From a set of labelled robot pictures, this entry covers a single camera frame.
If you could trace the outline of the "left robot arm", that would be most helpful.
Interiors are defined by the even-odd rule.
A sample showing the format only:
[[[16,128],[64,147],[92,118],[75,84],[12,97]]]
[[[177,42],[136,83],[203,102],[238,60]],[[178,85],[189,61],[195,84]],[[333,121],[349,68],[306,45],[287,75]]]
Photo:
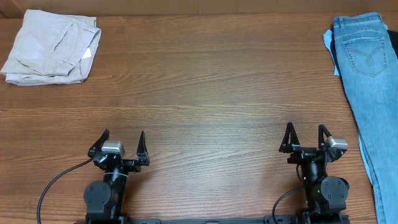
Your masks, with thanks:
[[[122,207],[129,173],[140,172],[142,166],[150,164],[144,132],[141,132],[136,154],[137,159],[125,159],[123,143],[110,141],[109,130],[88,150],[88,157],[104,175],[103,180],[90,183],[84,191],[86,223],[131,222]]]

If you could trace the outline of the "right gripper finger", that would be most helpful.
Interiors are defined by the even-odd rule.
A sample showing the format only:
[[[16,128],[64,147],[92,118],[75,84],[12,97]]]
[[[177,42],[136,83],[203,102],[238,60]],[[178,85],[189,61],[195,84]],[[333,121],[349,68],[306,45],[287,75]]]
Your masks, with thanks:
[[[300,147],[300,142],[295,132],[295,128],[292,122],[287,123],[284,138],[279,148],[279,152],[292,153]]]
[[[318,147],[329,147],[330,144],[325,141],[325,138],[329,138],[331,136],[329,130],[327,130],[324,124],[320,124],[318,126]]]

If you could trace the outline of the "folded beige trousers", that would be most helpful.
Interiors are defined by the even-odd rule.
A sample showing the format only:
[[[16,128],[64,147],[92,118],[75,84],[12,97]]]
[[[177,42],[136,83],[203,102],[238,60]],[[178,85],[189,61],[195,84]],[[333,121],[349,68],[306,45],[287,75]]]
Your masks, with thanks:
[[[28,9],[1,73],[19,86],[83,83],[100,37],[96,17]]]

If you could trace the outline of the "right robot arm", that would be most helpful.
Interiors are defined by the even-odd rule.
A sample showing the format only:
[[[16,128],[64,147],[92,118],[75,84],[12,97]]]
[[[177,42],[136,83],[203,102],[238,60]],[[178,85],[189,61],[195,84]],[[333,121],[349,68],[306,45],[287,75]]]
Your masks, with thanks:
[[[348,216],[341,214],[346,209],[349,183],[343,178],[329,176],[326,172],[327,164],[337,161],[347,149],[347,141],[334,138],[323,124],[318,126],[318,146],[301,146],[293,123],[287,123],[279,152],[290,155],[287,162],[296,165],[296,175],[302,181],[302,186],[277,199],[272,208],[273,221],[279,222],[275,215],[279,202],[286,196],[303,190],[307,207],[297,210],[289,218],[291,223],[349,223]]]

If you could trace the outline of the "light blue garment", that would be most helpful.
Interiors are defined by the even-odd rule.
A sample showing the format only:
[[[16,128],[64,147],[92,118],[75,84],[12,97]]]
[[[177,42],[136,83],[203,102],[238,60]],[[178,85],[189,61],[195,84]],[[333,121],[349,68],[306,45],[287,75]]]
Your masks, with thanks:
[[[333,74],[334,74],[334,76],[339,77],[340,73],[339,73],[338,68],[336,66],[335,59],[334,59],[334,56],[333,56],[333,53],[332,53],[332,49],[331,49],[331,43],[333,41],[333,32],[331,30],[327,30],[324,33],[323,41],[324,41],[326,49],[329,51],[329,53],[331,55],[331,58],[332,58],[332,61],[333,61],[333,64],[334,64],[334,73]]]

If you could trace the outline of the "light blue denim jeans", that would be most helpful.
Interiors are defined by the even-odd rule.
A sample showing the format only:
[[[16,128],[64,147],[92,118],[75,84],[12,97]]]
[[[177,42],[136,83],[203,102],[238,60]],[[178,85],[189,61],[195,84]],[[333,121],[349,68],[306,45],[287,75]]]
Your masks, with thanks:
[[[336,17],[333,34],[377,221],[397,223],[397,55],[377,12]]]

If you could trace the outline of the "black patterned garment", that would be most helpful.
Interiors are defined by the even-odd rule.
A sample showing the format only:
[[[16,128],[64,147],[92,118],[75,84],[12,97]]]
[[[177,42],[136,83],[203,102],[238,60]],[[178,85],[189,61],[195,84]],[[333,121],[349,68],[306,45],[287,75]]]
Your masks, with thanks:
[[[391,41],[392,48],[394,49],[394,52],[398,57],[398,32],[393,30],[387,30],[387,33],[389,34],[389,39]]]

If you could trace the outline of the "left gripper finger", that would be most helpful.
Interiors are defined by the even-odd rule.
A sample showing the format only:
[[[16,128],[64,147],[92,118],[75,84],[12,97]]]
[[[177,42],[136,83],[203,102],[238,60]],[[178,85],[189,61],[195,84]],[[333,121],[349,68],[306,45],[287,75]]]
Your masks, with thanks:
[[[150,164],[149,154],[146,147],[145,133],[143,131],[141,132],[136,154],[140,166],[148,166]]]
[[[94,157],[101,148],[105,141],[109,139],[109,130],[105,129],[101,137],[89,148],[88,157]]]

